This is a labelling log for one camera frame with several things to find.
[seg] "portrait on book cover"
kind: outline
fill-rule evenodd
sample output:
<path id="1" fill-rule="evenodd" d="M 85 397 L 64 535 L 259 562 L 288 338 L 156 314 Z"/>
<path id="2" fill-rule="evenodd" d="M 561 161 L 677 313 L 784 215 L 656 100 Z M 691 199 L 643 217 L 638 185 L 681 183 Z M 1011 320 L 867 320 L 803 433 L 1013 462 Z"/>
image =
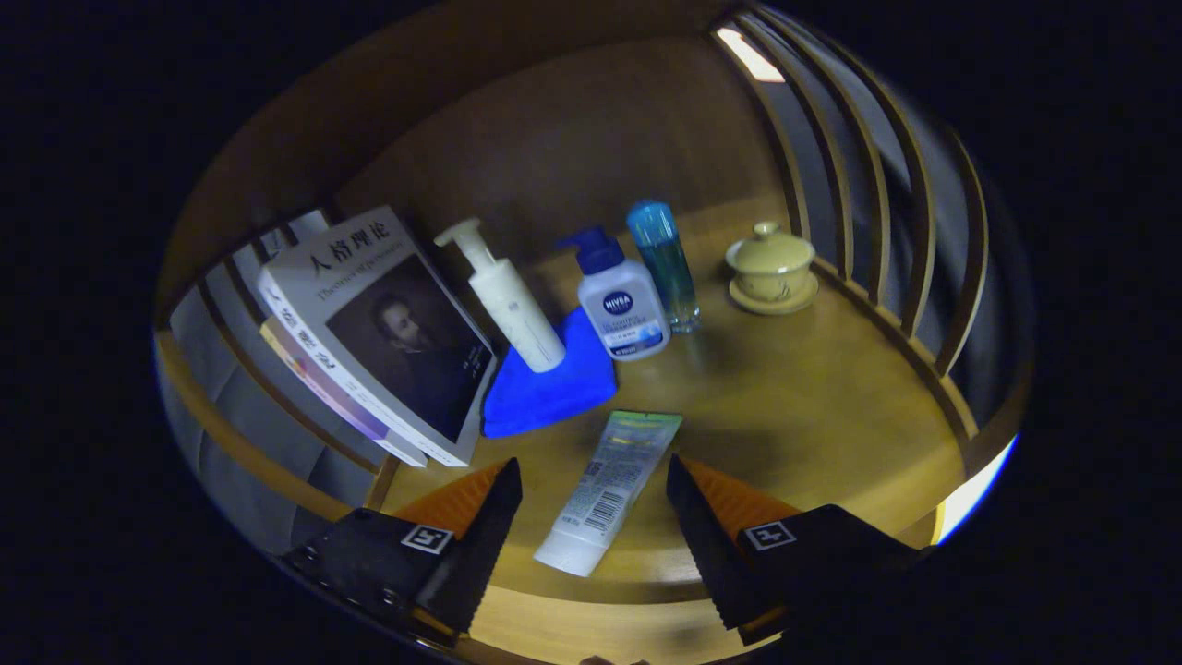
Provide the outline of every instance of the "portrait on book cover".
<path id="1" fill-rule="evenodd" d="M 450 442 L 492 353 L 417 255 L 410 255 L 327 320 L 357 361 Z"/>

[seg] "nivea logo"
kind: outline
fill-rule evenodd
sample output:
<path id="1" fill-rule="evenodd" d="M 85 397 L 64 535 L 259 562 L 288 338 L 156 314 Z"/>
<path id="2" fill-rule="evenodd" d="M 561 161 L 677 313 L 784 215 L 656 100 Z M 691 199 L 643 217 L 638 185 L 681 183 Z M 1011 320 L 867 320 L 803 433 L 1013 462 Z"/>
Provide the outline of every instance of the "nivea logo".
<path id="1" fill-rule="evenodd" d="M 632 296 L 623 291 L 612 291 L 603 299 L 603 308 L 619 315 L 632 308 Z"/>

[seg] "white pump bottle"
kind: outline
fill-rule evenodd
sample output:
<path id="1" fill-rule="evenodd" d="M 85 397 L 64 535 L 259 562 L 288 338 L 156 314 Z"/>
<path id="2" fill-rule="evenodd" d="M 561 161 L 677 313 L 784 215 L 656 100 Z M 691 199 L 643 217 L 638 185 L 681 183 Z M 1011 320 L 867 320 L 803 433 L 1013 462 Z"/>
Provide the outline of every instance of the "white pump bottle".
<path id="1" fill-rule="evenodd" d="M 478 226 L 479 219 L 468 217 L 440 233 L 435 243 L 442 247 L 455 240 L 460 246 L 476 270 L 468 283 L 530 370 L 543 373 L 558 367 L 566 358 L 566 348 L 513 263 L 493 257 Z"/>

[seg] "wooden wall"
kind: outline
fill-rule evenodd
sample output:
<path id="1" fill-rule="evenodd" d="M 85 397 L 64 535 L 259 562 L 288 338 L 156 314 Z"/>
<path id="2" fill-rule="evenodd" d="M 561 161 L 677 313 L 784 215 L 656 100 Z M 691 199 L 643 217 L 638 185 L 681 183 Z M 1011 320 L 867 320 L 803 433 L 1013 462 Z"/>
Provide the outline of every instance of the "wooden wall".
<path id="1" fill-rule="evenodd" d="M 587 48 L 498 79 L 391 143 L 337 203 L 346 215 L 391 204 L 461 292 L 470 268 L 431 239 L 480 216 L 494 255 L 557 319 L 580 278 L 558 240 L 602 223 L 635 257 L 624 220 L 644 197 L 671 206 L 695 278 L 754 221 L 786 221 L 760 116 L 706 37 Z"/>
<path id="2" fill-rule="evenodd" d="M 446 0 L 383 27 L 300 78 L 222 148 L 165 250 L 156 325 L 239 245 L 323 204 L 391 141 L 467 92 L 580 48 L 701 35 L 732 5 Z"/>

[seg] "light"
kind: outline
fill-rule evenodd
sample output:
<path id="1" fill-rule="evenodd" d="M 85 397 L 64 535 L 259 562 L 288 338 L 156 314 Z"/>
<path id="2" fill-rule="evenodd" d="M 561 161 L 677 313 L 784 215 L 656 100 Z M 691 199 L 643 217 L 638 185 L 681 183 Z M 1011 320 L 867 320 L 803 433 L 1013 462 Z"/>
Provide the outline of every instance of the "light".
<path id="1" fill-rule="evenodd" d="M 764 83 L 784 83 L 784 74 L 780 70 L 775 69 L 772 63 L 767 61 L 767 58 L 760 56 L 758 51 L 751 47 L 743 40 L 742 34 L 738 31 L 730 30 L 729 27 L 719 28 L 719 38 L 722 39 L 723 44 L 739 56 L 743 65 L 747 65 L 747 71 L 751 72 L 755 80 L 762 80 Z"/>
<path id="2" fill-rule="evenodd" d="M 956 527 L 960 527 L 960 523 L 973 513 L 976 504 L 989 491 L 993 480 L 998 477 L 998 472 L 1001 471 L 1006 458 L 1009 457 L 1009 449 L 1014 448 L 1014 442 L 1017 441 L 1018 437 L 1015 436 L 1006 445 L 1005 450 L 998 457 L 993 458 L 993 462 L 986 464 L 985 469 L 976 472 L 976 476 L 973 476 L 963 485 L 956 488 L 953 494 L 948 495 L 943 504 L 944 520 L 940 527 L 940 540 L 936 541 L 936 545 L 944 542 L 944 539 L 955 532 Z"/>

